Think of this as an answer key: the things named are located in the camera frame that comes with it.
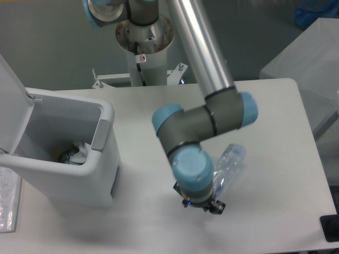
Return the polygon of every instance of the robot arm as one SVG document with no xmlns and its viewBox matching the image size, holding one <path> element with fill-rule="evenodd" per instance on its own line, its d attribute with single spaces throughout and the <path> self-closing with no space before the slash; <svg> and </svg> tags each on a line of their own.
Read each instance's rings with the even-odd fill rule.
<svg viewBox="0 0 339 254">
<path fill-rule="evenodd" d="M 97 1 L 118 9 L 113 2 L 119 1 Z M 237 91 L 202 0 L 167 2 L 206 104 L 189 111 L 184 111 L 177 104 L 166 105 L 154 113 L 152 122 L 177 179 L 174 189 L 184 198 L 184 206 L 221 214 L 225 204 L 215 200 L 213 164 L 209 155 L 201 149 L 200 142 L 255 122 L 257 106 L 250 94 Z M 121 6 L 123 11 L 119 19 L 127 18 L 140 27 L 134 34 L 142 28 L 150 29 L 158 20 L 156 0 L 120 1 L 119 8 Z M 149 16 L 141 9 L 147 9 Z"/>
</svg>

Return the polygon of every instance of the open lid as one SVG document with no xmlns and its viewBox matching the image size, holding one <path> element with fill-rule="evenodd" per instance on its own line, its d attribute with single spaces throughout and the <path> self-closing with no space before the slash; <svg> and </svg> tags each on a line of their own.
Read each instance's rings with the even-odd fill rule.
<svg viewBox="0 0 339 254">
<path fill-rule="evenodd" d="M 0 153 L 14 153 L 33 111 L 30 94 L 0 55 Z"/>
</svg>

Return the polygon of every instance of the table surface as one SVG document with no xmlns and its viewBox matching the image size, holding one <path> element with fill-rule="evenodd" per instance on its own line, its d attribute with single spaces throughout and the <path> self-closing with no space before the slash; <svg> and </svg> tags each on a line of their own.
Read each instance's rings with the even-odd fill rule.
<svg viewBox="0 0 339 254">
<path fill-rule="evenodd" d="M 122 166 L 109 209 L 50 201 L 23 182 L 15 233 L 1 253 L 275 253 L 339 247 L 326 242 L 319 217 L 335 208 L 298 87 L 291 79 L 237 82 L 257 101 L 257 121 L 204 141 L 219 157 L 246 147 L 236 179 L 219 196 L 222 215 L 184 208 L 151 116 L 167 103 L 203 104 L 198 85 L 104 88 L 68 93 L 103 98 Z"/>
</svg>

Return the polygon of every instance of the clear plastic bottle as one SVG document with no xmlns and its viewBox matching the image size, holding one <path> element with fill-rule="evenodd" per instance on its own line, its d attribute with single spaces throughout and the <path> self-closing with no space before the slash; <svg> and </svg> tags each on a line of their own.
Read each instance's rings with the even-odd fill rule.
<svg viewBox="0 0 339 254">
<path fill-rule="evenodd" d="M 213 173 L 213 193 L 217 197 L 227 186 L 247 154 L 241 144 L 230 144 L 215 164 Z"/>
</svg>

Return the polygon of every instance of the trash bin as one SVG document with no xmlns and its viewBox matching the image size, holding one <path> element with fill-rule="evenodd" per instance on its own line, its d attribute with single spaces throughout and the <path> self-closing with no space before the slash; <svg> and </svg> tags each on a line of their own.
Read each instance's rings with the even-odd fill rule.
<svg viewBox="0 0 339 254">
<path fill-rule="evenodd" d="M 0 55 L 0 166 L 48 197 L 109 207 L 120 155 L 113 106 L 104 100 L 25 88 Z M 86 162 L 58 162 L 74 141 L 91 145 Z"/>
</svg>

